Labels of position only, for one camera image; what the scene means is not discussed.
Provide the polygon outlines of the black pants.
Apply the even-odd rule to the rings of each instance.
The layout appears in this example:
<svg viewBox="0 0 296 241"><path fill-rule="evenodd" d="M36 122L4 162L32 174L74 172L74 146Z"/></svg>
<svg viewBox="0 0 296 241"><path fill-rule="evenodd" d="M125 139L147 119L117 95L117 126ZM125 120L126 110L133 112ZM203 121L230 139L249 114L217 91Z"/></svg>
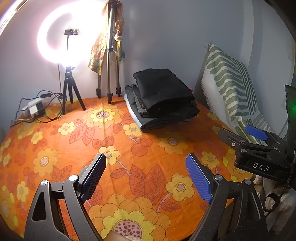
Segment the black pants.
<svg viewBox="0 0 296 241"><path fill-rule="evenodd" d="M195 101L191 90L169 69L145 69L133 74L135 93L150 117L172 113Z"/></svg>

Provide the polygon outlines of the orange floral bedspread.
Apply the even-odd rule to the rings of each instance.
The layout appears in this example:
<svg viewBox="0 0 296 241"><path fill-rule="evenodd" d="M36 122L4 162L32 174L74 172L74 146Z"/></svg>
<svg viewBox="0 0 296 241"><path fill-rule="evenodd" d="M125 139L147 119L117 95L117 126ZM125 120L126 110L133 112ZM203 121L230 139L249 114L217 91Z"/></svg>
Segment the orange floral bedspread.
<svg viewBox="0 0 296 241"><path fill-rule="evenodd" d="M32 123L12 127L1 143L1 216L23 235L30 205L44 179L64 181L98 154L106 169L85 208L104 237L124 234L126 221L143 240L182 240L195 230L207 203L197 194L185 167L194 153L214 174L241 182L251 174L234 166L234 151L218 139L224 123L199 104L190 121L144 133L125 101L105 99L59 104Z"/></svg>

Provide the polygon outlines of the green striped white pillow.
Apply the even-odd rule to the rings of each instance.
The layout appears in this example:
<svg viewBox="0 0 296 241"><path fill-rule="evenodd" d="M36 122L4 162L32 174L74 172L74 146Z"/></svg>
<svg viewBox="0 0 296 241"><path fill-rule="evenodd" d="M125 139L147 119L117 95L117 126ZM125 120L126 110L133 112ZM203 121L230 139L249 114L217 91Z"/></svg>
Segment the green striped white pillow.
<svg viewBox="0 0 296 241"><path fill-rule="evenodd" d="M271 129L259 111L252 81L242 62L210 43L201 87L210 111L224 124L248 142L265 145L245 131L247 125L266 132Z"/></svg>

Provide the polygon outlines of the stack of folded dark clothes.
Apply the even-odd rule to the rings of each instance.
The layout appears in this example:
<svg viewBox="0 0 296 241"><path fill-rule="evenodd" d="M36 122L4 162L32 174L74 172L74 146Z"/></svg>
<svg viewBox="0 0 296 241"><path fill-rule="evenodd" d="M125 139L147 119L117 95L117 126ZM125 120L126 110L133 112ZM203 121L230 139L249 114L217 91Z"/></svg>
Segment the stack of folded dark clothes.
<svg viewBox="0 0 296 241"><path fill-rule="evenodd" d="M188 107L184 107L181 110L160 114L156 117L144 118L140 116L138 112L135 96L130 85L126 86L123 98L126 102L129 114L142 132L148 132L157 128L164 128L168 125L190 121L200 112L196 102L192 102Z"/></svg>

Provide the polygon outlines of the white power adapter box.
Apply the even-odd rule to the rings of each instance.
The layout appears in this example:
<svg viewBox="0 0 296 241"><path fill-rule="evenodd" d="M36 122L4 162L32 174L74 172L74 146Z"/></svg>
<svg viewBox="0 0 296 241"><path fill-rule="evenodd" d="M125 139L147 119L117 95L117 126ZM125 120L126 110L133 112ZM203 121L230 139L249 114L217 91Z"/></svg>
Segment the white power adapter box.
<svg viewBox="0 0 296 241"><path fill-rule="evenodd" d="M30 101L27 106L22 108L22 114L25 117L38 118L45 115L45 113L46 111L41 97Z"/></svg>

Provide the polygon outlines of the small black tripod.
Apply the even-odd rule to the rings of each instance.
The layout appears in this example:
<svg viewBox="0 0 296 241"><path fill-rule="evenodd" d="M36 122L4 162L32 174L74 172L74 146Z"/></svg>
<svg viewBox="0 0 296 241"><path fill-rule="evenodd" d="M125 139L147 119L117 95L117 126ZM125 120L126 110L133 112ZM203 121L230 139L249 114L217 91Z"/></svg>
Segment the small black tripod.
<svg viewBox="0 0 296 241"><path fill-rule="evenodd" d="M70 103L74 103L73 99L73 91L76 94L76 97L81 105L81 108L83 110L86 110L85 104L81 98L81 95L79 93L78 87L76 85L76 82L73 78L73 73L72 73L73 68L71 66L67 66L65 69L65 80L63 84L63 102L62 102L62 114L65 115L66 113L66 97L67 97L67 92L70 98Z"/></svg>

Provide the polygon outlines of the floral cloth on tripod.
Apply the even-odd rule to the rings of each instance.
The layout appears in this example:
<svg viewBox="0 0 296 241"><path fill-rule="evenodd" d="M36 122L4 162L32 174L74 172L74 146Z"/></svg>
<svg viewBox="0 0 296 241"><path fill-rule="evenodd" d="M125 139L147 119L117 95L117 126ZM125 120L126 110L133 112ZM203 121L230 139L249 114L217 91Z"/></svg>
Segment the floral cloth on tripod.
<svg viewBox="0 0 296 241"><path fill-rule="evenodd" d="M112 4L114 4L115 7L115 17L110 25L109 21L111 20L110 11ZM125 57L125 52L122 49L122 32L124 25L122 2L107 1L101 11L99 34L91 50L91 57L88 64L90 70L101 75L104 55L107 49L113 47L114 43L116 44L114 50L116 60L121 61L122 58Z"/></svg>

